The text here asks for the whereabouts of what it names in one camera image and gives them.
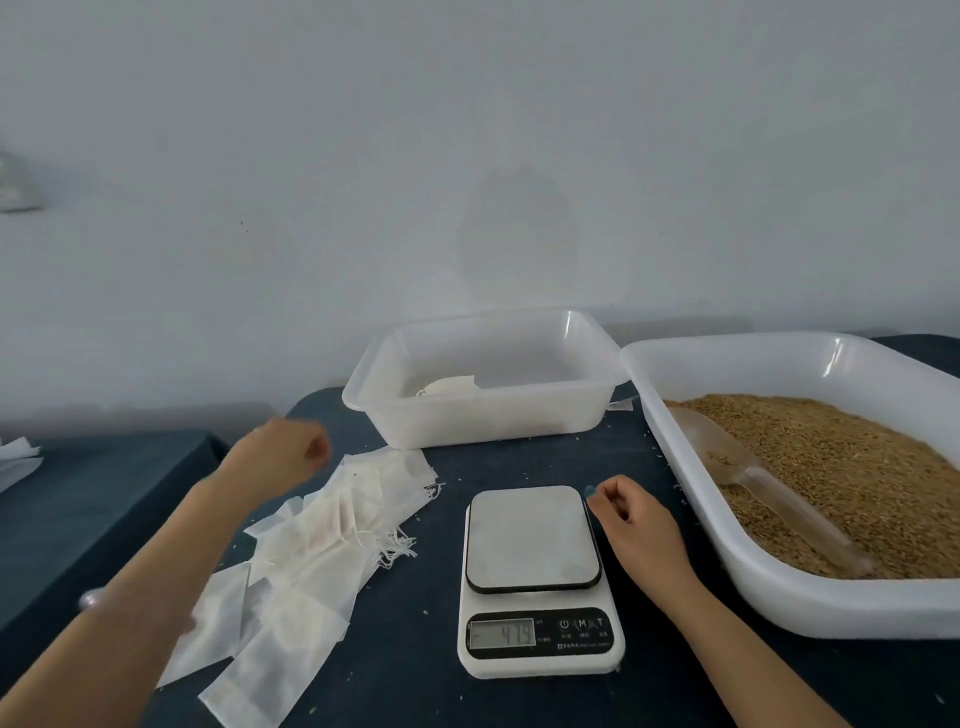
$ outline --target dark blue tablecloth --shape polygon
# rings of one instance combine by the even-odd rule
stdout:
[[[37,444],[39,469],[0,494],[0,694],[226,451],[198,430]]]
[[[881,343],[960,375],[960,340],[899,336]],[[632,387],[620,388],[629,396]],[[343,452],[383,442],[367,417],[347,410],[341,390],[303,399],[292,416],[316,418]],[[590,432],[426,451],[445,482],[440,497],[404,526],[419,556],[374,575],[357,599],[347,637],[284,726],[729,726],[707,677],[672,624],[626,577],[602,532],[601,555],[627,652],[602,676],[481,681],[457,658],[457,611],[464,512],[474,495],[496,488],[563,483],[582,488],[625,473],[666,505],[704,582],[744,618],[854,726],[960,725],[960,642],[811,640],[785,632],[753,611],[733,588],[640,411],[610,412]],[[299,490],[316,490],[319,474]],[[264,506],[256,518],[276,510]],[[225,566],[249,558],[239,535]],[[197,700],[222,665],[158,692],[146,723],[216,725]]]

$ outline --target white wall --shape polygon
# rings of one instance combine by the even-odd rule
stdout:
[[[498,307],[960,333],[956,0],[0,0],[0,148],[8,429],[246,426]]]

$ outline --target clear plastic scoop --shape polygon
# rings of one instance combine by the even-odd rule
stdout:
[[[742,485],[845,575],[857,578],[876,561],[723,427],[693,410],[668,407],[673,419],[717,485]]]

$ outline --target white filter bag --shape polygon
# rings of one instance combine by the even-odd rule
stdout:
[[[347,627],[332,609],[291,590],[200,699],[225,728],[277,728]]]
[[[193,609],[196,625],[177,640],[158,688],[239,651],[249,572],[250,564],[244,562],[210,576]]]

